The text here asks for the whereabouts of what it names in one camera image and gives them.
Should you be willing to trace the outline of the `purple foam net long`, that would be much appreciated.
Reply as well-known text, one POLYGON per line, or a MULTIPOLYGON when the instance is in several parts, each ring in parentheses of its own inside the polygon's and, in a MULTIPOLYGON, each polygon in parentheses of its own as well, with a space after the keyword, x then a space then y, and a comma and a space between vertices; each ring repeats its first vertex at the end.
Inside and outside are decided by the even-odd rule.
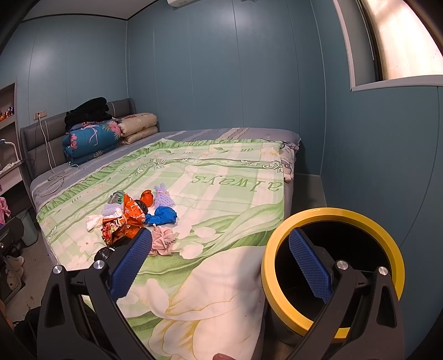
POLYGON ((118 203, 106 203, 103 206, 101 214, 104 217, 118 217, 122 214, 123 205, 118 203))

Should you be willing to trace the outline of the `air conditioner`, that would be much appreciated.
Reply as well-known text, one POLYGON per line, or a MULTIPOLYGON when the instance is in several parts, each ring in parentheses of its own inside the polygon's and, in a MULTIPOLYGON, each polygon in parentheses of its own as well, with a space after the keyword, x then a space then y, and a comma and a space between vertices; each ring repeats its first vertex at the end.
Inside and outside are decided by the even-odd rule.
POLYGON ((197 0, 167 0, 167 3, 171 7, 179 8, 183 6, 187 6, 188 4, 191 4, 192 2, 195 2, 197 0))

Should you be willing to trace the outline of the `white shelf unit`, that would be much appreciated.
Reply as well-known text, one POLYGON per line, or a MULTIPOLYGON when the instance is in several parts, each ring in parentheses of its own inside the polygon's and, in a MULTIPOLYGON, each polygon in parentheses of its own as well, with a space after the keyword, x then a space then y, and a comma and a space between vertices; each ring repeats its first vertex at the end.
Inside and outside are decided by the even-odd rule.
POLYGON ((16 110, 16 84, 1 88, 1 195, 22 181, 23 165, 20 154, 16 110))

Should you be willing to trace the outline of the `orange snack wrapper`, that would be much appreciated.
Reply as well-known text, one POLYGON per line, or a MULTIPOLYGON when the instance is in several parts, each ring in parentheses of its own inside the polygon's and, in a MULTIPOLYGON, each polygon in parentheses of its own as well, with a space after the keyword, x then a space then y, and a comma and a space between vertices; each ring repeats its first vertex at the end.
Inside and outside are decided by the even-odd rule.
POLYGON ((104 217, 101 225, 101 237, 110 247, 121 238, 134 238, 144 227, 146 215, 138 203, 128 194, 122 201, 122 209, 117 215, 104 217))

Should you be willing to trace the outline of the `green floral bed cover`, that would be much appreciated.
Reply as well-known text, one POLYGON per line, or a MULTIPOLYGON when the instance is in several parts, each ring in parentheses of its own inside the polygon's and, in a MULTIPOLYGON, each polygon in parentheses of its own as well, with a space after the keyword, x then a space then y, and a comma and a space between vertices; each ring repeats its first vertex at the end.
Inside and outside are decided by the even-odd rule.
POLYGON ((261 261, 285 217, 283 143, 269 140, 158 140, 112 161, 38 210, 55 258, 90 266, 104 244, 86 217, 110 195, 137 199, 165 184, 175 202, 170 256, 148 256, 117 304, 156 359, 257 355, 265 296, 261 261))

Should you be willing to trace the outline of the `green snack packet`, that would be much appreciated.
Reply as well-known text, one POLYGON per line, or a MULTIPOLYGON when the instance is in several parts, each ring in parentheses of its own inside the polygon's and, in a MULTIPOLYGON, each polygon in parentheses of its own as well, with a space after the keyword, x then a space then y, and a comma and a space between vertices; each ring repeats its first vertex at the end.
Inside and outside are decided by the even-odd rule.
POLYGON ((110 195, 110 198, 108 199, 108 204, 119 204, 122 205, 125 200, 125 192, 124 191, 115 191, 110 195))

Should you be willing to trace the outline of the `orange peel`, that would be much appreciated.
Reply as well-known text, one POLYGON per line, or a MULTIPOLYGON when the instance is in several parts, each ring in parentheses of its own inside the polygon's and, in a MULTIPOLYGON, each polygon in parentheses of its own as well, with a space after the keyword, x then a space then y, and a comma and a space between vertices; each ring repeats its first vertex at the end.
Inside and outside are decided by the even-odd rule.
POLYGON ((144 203, 147 207, 151 207, 154 202, 153 193, 151 190, 145 190, 140 195, 140 201, 144 203))

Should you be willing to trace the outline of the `grey padded headboard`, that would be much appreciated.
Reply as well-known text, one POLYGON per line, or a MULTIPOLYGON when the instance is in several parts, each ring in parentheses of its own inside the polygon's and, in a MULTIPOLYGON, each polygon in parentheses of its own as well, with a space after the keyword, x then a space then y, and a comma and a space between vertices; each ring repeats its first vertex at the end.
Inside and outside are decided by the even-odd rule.
POLYGON ((20 151, 31 179, 67 162, 62 147, 65 115, 43 118, 20 129, 20 151))

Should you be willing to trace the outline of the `window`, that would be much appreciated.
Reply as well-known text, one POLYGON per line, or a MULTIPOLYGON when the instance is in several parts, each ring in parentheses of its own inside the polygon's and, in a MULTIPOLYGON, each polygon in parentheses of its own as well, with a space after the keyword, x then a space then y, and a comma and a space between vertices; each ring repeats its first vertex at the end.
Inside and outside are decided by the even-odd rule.
POLYGON ((442 85, 442 36, 411 1, 334 1, 351 91, 442 85))

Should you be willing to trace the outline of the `grey striped bed sheet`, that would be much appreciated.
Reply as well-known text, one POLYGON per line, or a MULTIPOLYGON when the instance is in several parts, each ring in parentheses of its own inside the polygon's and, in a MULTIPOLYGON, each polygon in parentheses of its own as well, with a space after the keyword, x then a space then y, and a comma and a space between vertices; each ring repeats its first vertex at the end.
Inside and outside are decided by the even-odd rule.
POLYGON ((38 211, 46 202, 58 196, 64 190, 81 179, 84 179, 97 169, 108 165, 127 154, 145 145, 154 143, 160 139, 191 142, 195 140, 247 140, 262 139, 269 141, 283 141, 298 145, 300 136, 290 130, 259 128, 259 127, 232 127, 206 130, 181 130, 160 132, 150 137, 138 140, 131 145, 121 145, 118 148, 105 153, 98 158, 87 161, 78 167, 70 168, 68 163, 57 166, 54 171, 46 171, 32 180, 30 192, 32 202, 38 211))

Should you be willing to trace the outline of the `white tissue bundle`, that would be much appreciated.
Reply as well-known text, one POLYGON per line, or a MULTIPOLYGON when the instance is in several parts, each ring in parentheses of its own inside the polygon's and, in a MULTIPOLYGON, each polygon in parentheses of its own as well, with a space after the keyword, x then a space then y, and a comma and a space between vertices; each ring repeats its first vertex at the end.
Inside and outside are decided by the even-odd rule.
POLYGON ((101 228, 105 222, 113 220, 113 217, 103 215, 89 215, 86 217, 86 229, 92 232, 94 229, 101 228))

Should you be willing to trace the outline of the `blue plastic bag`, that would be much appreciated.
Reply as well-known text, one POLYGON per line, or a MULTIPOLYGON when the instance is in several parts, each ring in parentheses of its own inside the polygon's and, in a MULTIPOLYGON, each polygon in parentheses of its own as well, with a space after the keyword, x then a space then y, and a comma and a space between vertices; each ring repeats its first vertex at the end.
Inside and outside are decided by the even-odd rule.
POLYGON ((147 214, 145 225, 148 226, 161 226, 165 224, 174 224, 176 223, 177 213, 168 206, 159 206, 153 215, 147 214))

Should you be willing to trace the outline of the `green waste basket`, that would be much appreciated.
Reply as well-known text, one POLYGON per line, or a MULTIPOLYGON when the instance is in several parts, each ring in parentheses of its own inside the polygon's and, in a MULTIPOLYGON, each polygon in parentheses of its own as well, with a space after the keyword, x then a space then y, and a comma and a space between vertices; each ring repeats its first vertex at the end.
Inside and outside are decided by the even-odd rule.
POLYGON ((26 247, 32 246, 38 240, 38 230, 36 229, 32 217, 28 210, 23 210, 17 215, 23 224, 22 242, 26 247))

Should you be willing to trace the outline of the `purple foam net short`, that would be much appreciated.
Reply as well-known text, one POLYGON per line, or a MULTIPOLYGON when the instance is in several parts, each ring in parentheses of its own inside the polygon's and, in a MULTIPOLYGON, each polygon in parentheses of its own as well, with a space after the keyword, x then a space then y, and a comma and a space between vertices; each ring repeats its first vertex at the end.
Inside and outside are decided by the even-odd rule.
POLYGON ((173 208, 175 206, 175 202, 171 198, 168 189, 165 184, 156 185, 154 187, 155 195, 154 195, 154 207, 157 209, 158 207, 170 207, 173 208))

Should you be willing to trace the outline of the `pink white tissue wad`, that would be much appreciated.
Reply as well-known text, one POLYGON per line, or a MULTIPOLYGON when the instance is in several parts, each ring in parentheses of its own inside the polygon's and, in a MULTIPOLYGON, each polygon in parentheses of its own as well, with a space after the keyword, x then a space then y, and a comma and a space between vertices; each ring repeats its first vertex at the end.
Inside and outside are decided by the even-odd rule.
POLYGON ((170 228, 153 225, 150 256, 170 256, 176 238, 170 228))

